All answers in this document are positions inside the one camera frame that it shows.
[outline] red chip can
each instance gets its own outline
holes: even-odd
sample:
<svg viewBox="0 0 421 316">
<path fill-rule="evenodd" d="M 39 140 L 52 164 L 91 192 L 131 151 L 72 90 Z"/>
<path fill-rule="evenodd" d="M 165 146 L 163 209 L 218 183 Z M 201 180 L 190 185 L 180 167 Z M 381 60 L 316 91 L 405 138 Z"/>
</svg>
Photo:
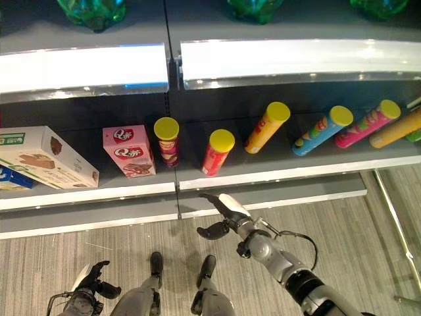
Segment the red chip can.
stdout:
<svg viewBox="0 0 421 316">
<path fill-rule="evenodd" d="M 153 126 L 155 135 L 159 141 L 161 157 L 167 167 L 175 167 L 178 164 L 178 132 L 180 127 L 176 120 L 171 117 L 161 117 Z"/>
<path fill-rule="evenodd" d="M 216 175 L 234 144 L 235 138 L 231 132 L 227 130 L 215 130 L 209 138 L 202 172 L 207 176 Z"/>
</svg>

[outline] white cookie box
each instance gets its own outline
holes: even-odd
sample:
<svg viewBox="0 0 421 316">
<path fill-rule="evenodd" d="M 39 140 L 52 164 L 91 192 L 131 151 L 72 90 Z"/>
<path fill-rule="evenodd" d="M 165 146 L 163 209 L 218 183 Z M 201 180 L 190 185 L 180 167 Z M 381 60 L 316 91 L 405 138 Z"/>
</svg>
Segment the white cookie box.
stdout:
<svg viewBox="0 0 421 316">
<path fill-rule="evenodd" d="M 47 126 L 0 128 L 0 163 L 56 189 L 98 187 L 98 170 Z"/>
</svg>

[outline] store shelf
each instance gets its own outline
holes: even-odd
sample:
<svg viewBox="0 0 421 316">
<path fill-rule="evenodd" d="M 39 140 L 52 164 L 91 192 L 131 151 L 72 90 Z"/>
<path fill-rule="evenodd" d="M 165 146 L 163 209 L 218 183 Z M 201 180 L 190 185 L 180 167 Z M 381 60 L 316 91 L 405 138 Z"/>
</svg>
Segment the store shelf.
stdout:
<svg viewBox="0 0 421 316">
<path fill-rule="evenodd" d="M 364 196 L 367 194 L 367 189 L 360 174 L 353 173 L 269 184 L 218 188 L 206 190 L 206 193 L 214 195 L 230 194 L 246 209 L 254 210 Z M 218 211 L 212 208 L 212 204 L 197 196 L 197 192 L 179 194 L 178 204 L 183 219 L 218 214 Z"/>
<path fill-rule="evenodd" d="M 95 201 L 128 199 L 175 192 L 175 174 L 156 159 L 157 174 L 127 179 L 102 148 L 101 130 L 58 133 L 82 157 L 99 170 L 97 189 L 56 190 L 37 183 L 31 190 L 0 193 L 0 211 L 40 209 Z"/>
<path fill-rule="evenodd" d="M 348 1 L 285 1 L 266 25 L 236 20 L 224 1 L 187 0 L 179 6 L 176 0 L 166 0 L 166 5 L 172 53 L 175 57 L 181 54 L 187 89 L 419 77 L 418 61 L 407 68 L 410 61 L 399 59 L 410 45 L 399 42 L 421 42 L 418 1 L 409 3 L 388 22 L 368 20 Z M 214 41 L 221 39 L 241 42 Z M 358 45 L 350 41 L 346 44 L 349 47 L 343 41 L 326 42 L 336 39 L 370 41 Z M 270 40 L 281 42 L 271 45 Z M 286 40 L 301 41 L 297 45 Z M 338 54 L 342 49 L 347 54 Z M 416 45 L 414 54 L 419 53 L 420 46 Z M 379 58 L 377 65 L 374 57 Z M 361 62 L 367 59 L 371 65 Z"/>
<path fill-rule="evenodd" d="M 421 162 L 421 146 L 405 139 L 383 149 L 374 149 L 367 139 L 348 149 L 341 149 L 330 139 L 306 156 L 296 156 L 291 145 L 322 115 L 293 115 L 255 155 L 248 154 L 242 146 L 257 122 L 255 118 L 183 124 L 180 134 L 180 151 L 183 157 L 176 168 L 180 190 L 202 190 Z M 362 113 L 354 111 L 354 115 L 358 119 Z M 209 135 L 218 128 L 230 130 L 236 143 L 218 176 L 206 177 L 201 172 L 201 164 Z"/>
<path fill-rule="evenodd" d="M 0 240 L 178 218 L 176 195 L 0 213 Z"/>
<path fill-rule="evenodd" d="M 56 1 L 6 0 L 1 12 L 0 103 L 168 90 L 162 1 L 127 1 L 124 21 L 100 34 Z"/>
</svg>

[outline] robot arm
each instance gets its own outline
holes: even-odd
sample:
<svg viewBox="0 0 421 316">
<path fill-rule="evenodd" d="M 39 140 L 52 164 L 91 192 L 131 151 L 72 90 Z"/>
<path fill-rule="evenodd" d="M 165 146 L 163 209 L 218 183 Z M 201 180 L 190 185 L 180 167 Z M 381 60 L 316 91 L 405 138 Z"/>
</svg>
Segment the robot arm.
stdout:
<svg viewBox="0 0 421 316">
<path fill-rule="evenodd" d="M 225 236 L 230 229 L 243 241 L 237 252 L 242 257 L 253 257 L 262 263 L 268 272 L 283 286 L 301 306 L 306 316 L 361 316 L 344 297 L 325 285 L 299 259 L 281 250 L 278 241 L 265 230 L 256 226 L 249 212 L 227 194 L 218 197 L 201 194 L 207 198 L 224 216 L 220 223 L 209 228 L 198 228 L 204 238 L 214 240 Z"/>
<path fill-rule="evenodd" d="M 101 269 L 109 263 L 110 261 L 98 262 L 89 273 L 87 273 L 89 271 L 89 265 L 87 265 L 86 269 L 82 270 L 71 292 L 57 294 L 50 298 L 47 316 L 50 315 L 56 298 L 70 298 L 63 312 L 58 316 L 99 316 L 103 310 L 103 304 L 96 300 L 95 293 L 109 299 L 114 299 L 121 293 L 120 287 L 98 279 Z"/>
</svg>

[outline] blue box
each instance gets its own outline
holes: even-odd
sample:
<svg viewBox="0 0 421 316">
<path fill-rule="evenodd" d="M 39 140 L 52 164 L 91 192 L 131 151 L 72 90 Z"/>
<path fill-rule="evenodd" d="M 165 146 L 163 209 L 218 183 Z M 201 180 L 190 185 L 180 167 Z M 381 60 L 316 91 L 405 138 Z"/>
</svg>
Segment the blue box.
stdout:
<svg viewBox="0 0 421 316">
<path fill-rule="evenodd" d="M 23 174 L 0 166 L 0 190 L 27 190 L 32 188 L 34 181 Z"/>
</svg>

